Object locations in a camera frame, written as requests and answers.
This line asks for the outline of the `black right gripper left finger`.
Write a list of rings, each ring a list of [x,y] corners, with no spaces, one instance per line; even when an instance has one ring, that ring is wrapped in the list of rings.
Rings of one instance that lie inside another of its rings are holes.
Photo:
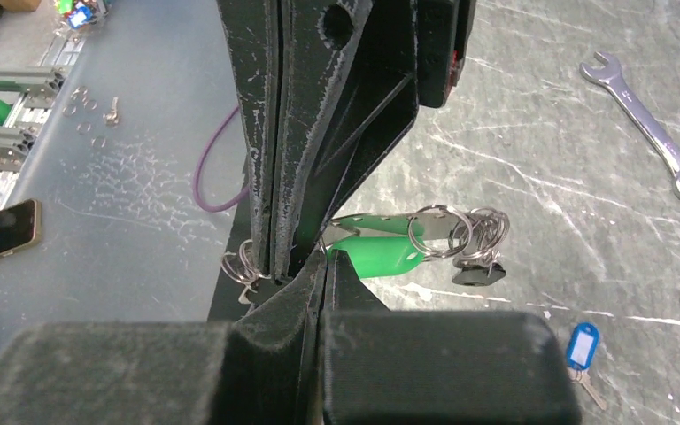
[[[327,259],[238,321],[64,322],[0,357],[0,424],[319,424]]]

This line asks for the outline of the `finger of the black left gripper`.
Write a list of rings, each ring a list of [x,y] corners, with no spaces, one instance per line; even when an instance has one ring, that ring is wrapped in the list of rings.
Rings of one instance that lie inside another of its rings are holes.
[[[219,1],[246,137],[251,203],[251,261],[272,273],[274,160],[282,66],[281,3]]]
[[[414,1],[285,1],[270,273],[298,272],[416,114]]]

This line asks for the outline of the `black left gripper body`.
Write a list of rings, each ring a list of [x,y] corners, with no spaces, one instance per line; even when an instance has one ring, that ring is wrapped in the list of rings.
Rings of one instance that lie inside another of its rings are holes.
[[[465,63],[475,21],[476,0],[422,0],[417,3],[419,104],[445,105]]]

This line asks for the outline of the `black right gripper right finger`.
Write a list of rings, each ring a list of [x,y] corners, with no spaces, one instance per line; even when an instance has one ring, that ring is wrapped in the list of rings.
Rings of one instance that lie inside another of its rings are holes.
[[[327,424],[578,424],[556,336],[520,311],[393,311],[346,253],[321,315]]]

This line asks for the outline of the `key with green tag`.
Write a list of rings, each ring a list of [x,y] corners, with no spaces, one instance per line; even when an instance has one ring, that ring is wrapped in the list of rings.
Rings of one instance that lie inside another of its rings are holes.
[[[332,220],[323,242],[328,251],[345,251],[360,278],[406,274],[426,255],[413,246],[421,242],[422,224],[405,215],[353,214]]]

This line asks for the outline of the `key with blue tag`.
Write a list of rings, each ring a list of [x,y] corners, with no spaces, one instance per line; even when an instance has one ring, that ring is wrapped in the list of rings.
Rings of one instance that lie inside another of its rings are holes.
[[[589,322],[577,324],[568,342],[566,362],[570,379],[584,388],[599,409],[606,411],[607,403],[593,387],[589,375],[599,341],[600,333],[595,325]]]

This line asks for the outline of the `large chrome open-end wrench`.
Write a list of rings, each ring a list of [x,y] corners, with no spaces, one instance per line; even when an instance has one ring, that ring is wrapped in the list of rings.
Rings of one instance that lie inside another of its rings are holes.
[[[579,73],[588,82],[605,89],[653,146],[668,168],[672,189],[680,200],[680,147],[625,81],[619,59],[604,51],[596,51],[593,57],[601,66],[582,62],[578,66]]]

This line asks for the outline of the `black smartphone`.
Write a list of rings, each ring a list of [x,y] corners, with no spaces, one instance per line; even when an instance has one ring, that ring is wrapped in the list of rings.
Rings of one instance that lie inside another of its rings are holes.
[[[0,258],[35,246],[42,238],[43,206],[36,199],[0,210]]]

